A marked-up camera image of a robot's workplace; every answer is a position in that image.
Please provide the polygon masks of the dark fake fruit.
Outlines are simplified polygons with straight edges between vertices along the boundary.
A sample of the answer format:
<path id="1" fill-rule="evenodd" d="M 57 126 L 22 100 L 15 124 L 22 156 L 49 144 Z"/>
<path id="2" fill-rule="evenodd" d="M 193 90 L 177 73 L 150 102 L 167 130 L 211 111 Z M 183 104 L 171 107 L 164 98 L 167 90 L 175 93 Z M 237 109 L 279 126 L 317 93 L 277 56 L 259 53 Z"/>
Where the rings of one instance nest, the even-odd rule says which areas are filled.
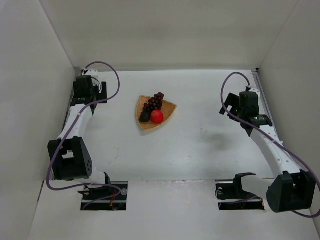
<path id="1" fill-rule="evenodd" d="M 150 111 L 143 111 L 139 117 L 139 121 L 141 123 L 147 123 L 151 119 L 151 112 Z"/>

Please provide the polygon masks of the dark red grape bunch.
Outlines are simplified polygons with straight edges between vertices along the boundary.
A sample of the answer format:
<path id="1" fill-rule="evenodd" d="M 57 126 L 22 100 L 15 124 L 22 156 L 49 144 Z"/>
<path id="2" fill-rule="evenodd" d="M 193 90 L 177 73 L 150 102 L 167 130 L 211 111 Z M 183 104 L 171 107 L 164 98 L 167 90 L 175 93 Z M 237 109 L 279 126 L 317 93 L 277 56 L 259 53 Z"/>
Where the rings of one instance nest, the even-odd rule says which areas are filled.
<path id="1" fill-rule="evenodd" d="M 164 94 L 162 92 L 158 92 L 151 97 L 147 103 L 143 105 L 143 111 L 151 113 L 154 110 L 161 110 L 163 106 Z"/>

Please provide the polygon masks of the red fake apple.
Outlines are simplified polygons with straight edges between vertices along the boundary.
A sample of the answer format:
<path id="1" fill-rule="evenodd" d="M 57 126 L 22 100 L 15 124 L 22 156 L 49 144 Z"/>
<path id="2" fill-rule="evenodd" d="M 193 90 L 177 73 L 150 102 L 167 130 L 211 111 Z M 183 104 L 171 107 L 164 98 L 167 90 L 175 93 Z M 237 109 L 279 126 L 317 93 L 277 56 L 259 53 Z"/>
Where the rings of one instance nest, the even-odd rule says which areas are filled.
<path id="1" fill-rule="evenodd" d="M 164 121 L 164 115 L 163 113 L 156 109 L 156 110 L 153 110 L 151 112 L 151 115 L 150 115 L 150 120 L 154 123 L 154 124 L 161 124 L 163 121 Z"/>

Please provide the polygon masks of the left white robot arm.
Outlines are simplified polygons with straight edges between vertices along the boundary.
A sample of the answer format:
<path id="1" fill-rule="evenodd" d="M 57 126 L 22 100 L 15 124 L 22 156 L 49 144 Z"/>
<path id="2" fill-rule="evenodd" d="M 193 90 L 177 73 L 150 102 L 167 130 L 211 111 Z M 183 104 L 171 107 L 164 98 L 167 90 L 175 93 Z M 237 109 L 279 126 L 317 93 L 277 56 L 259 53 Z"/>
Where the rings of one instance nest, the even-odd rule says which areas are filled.
<path id="1" fill-rule="evenodd" d="M 93 166 L 84 136 L 90 119 L 94 116 L 99 101 L 107 100 L 107 83 L 94 85 L 91 75 L 76 77 L 73 82 L 73 97 L 65 126 L 57 137 L 47 145 L 50 165 L 46 176 L 47 187 L 55 177 L 58 181 L 78 181 L 81 184 L 108 184 L 106 173 Z"/>

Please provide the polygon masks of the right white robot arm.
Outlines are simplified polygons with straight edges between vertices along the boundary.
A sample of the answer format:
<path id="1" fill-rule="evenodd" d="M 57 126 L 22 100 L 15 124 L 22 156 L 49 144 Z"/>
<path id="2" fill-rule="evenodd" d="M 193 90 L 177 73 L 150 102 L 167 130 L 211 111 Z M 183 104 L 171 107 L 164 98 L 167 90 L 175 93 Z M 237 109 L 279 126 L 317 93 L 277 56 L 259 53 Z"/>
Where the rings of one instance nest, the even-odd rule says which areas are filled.
<path id="1" fill-rule="evenodd" d="M 233 191 L 237 197 L 259 197 L 267 201 L 275 213 L 309 209 L 318 179 L 309 168 L 303 170 L 297 157 L 286 150 L 278 138 L 271 119 L 260 114 L 260 94 L 252 89 L 229 93 L 223 98 L 221 115 L 238 122 L 248 137 L 258 146 L 267 161 L 273 182 L 257 177 L 255 173 L 238 173 L 233 179 Z"/>

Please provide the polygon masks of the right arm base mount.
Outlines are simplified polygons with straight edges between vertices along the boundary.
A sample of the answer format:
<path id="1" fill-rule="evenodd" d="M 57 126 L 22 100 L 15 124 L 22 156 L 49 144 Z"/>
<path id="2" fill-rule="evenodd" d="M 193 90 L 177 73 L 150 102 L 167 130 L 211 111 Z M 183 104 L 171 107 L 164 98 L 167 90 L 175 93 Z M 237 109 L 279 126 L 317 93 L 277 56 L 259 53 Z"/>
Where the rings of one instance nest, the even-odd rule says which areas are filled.
<path id="1" fill-rule="evenodd" d="M 215 182 L 215 197 L 220 211 L 265 210 L 261 197 L 243 190 L 242 178 L 255 176 L 255 173 L 238 173 L 233 179 Z"/>

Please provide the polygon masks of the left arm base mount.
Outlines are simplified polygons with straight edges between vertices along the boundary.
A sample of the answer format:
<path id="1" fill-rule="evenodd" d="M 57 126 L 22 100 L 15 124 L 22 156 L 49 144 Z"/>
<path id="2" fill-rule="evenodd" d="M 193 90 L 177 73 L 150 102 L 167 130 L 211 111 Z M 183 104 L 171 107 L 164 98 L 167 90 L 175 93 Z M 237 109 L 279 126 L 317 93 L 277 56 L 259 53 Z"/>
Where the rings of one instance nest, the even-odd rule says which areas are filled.
<path id="1" fill-rule="evenodd" d="M 81 211 L 126 211 L 128 187 L 127 181 L 111 182 L 116 186 L 85 186 L 78 193 L 82 195 Z"/>

